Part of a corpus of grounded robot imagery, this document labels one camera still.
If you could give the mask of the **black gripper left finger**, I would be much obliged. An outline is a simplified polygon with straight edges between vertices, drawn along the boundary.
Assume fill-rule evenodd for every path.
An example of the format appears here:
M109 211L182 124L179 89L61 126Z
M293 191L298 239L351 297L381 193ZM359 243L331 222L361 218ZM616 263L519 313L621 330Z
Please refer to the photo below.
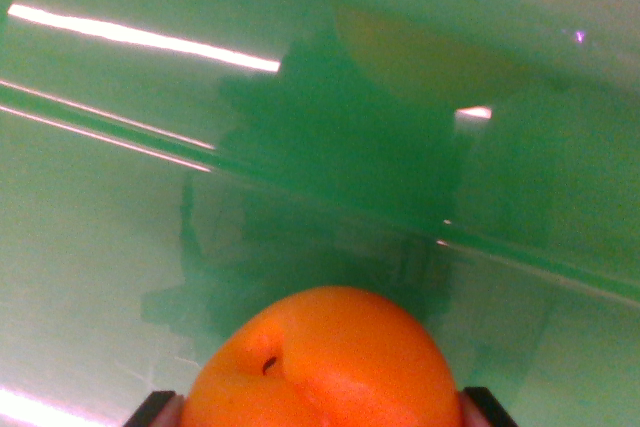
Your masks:
M153 391L123 424L124 427L178 427L184 396L175 391Z

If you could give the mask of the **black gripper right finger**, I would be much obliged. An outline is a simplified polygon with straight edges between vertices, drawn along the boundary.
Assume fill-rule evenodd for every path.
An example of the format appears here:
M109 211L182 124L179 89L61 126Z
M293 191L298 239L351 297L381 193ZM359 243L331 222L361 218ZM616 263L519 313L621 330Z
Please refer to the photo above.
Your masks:
M464 427L518 427L487 387L465 387L459 396Z

